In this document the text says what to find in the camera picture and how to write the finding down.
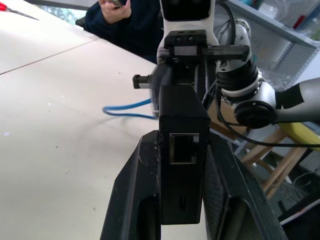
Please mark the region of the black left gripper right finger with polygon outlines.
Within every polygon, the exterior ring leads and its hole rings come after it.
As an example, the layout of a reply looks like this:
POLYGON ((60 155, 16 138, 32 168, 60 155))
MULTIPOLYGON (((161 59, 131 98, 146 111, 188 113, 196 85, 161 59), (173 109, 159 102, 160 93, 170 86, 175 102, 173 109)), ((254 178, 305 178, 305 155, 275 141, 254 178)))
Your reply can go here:
POLYGON ((256 177, 214 133, 209 134, 203 202, 212 240, 287 239, 256 177))

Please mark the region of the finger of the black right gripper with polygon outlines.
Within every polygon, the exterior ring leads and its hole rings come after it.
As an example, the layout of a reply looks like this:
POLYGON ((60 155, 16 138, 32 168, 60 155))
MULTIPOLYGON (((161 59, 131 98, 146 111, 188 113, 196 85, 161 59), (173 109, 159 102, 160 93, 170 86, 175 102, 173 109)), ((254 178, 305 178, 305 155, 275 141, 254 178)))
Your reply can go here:
POLYGON ((209 107, 215 97, 216 63, 205 59, 198 63, 194 69, 194 90, 204 107, 209 107))
POLYGON ((150 76, 150 99, 152 105, 152 114, 157 119, 159 117, 160 105, 160 87, 172 84, 173 68, 165 63, 155 67, 150 76))

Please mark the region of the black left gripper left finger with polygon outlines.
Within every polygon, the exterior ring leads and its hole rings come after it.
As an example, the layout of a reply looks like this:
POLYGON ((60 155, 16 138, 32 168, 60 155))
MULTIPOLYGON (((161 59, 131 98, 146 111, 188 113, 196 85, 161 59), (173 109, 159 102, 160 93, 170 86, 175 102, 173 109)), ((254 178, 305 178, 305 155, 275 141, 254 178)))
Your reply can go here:
POLYGON ((117 175, 100 239, 161 238, 157 136, 156 130, 143 135, 117 175))

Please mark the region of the person's bare hand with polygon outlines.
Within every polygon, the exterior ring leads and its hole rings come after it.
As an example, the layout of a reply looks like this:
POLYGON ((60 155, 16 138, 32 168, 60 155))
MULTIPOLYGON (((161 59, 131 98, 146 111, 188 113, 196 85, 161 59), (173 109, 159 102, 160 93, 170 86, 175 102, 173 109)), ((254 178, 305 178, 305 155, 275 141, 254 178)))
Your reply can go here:
POLYGON ((129 18, 132 13, 131 1, 127 0, 124 5, 118 7, 114 0, 98 1, 104 20, 108 24, 114 24, 122 19, 129 18))

